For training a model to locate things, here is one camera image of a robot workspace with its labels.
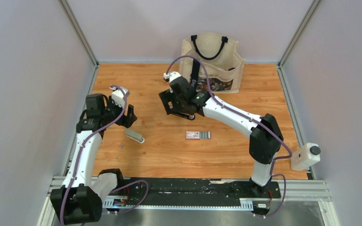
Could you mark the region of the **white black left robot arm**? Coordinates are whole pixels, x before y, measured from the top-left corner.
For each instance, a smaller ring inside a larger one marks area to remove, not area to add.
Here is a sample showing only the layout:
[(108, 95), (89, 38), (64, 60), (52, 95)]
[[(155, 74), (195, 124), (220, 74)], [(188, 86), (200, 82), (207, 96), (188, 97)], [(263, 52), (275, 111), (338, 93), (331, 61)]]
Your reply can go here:
[(117, 89), (109, 97), (101, 93), (86, 97), (86, 108), (76, 125), (74, 160), (61, 187), (50, 194), (62, 226), (99, 221), (109, 193), (124, 192), (119, 169), (101, 171), (94, 184), (92, 171), (106, 128), (113, 124), (129, 128), (137, 120), (133, 106), (127, 104), (128, 96), (128, 90)]

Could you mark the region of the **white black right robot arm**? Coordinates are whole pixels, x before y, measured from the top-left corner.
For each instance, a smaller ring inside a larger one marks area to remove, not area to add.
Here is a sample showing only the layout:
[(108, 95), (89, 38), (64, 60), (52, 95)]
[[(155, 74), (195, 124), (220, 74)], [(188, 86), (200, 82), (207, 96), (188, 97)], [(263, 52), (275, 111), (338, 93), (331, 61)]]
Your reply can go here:
[(271, 114), (260, 116), (245, 112), (227, 104), (218, 96), (212, 97), (207, 90), (196, 91), (190, 83), (177, 72), (164, 74), (169, 89), (160, 92), (167, 114), (188, 120), (195, 115), (218, 120), (249, 138), (249, 153), (254, 159), (250, 191), (262, 197), (269, 191), (272, 161), (280, 150), (283, 135), (275, 117)]

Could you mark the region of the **black stapler base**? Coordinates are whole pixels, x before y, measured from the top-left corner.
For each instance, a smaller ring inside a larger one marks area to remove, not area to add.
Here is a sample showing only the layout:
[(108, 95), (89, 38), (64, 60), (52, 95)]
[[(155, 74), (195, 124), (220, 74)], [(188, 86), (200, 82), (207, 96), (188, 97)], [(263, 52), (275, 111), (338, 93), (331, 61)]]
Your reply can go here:
[(181, 118), (184, 118), (184, 119), (187, 119), (187, 120), (190, 120), (190, 121), (193, 121), (195, 120), (195, 115), (190, 115), (190, 114), (186, 114), (186, 113), (180, 113), (180, 112), (177, 112), (173, 109), (173, 106), (169, 106), (170, 107), (170, 112), (171, 114), (175, 115), (175, 116), (178, 116), (178, 117), (181, 117)]

